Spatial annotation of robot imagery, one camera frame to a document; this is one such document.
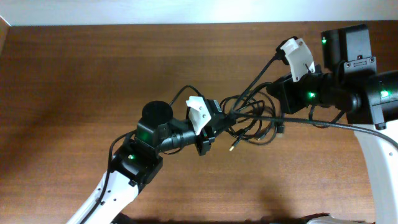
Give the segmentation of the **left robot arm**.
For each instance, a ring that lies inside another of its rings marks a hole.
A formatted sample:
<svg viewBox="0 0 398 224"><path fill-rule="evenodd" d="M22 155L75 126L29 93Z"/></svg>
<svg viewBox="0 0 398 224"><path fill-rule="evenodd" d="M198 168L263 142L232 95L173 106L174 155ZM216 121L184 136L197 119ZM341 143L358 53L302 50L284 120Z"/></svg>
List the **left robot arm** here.
<svg viewBox="0 0 398 224"><path fill-rule="evenodd" d="M216 100L191 96L186 104L185 120L175 119L171 104L164 101L145 105L137 128L118 137L123 143L109 151L106 172L69 223L114 223L161 170L162 153L194 145L204 156L215 138L236 124Z"/></svg>

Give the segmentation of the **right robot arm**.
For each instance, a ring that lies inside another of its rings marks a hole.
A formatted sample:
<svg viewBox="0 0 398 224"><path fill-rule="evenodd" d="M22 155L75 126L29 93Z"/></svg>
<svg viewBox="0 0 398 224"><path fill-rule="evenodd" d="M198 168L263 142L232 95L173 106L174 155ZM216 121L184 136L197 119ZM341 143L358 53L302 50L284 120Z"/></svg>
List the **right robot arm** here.
<svg viewBox="0 0 398 224"><path fill-rule="evenodd" d="M365 24L326 30L321 38L328 73L303 39L291 37L276 48L290 73L267 92L284 114L334 106L346 115L366 161L376 223L397 223L397 71L377 72Z"/></svg>

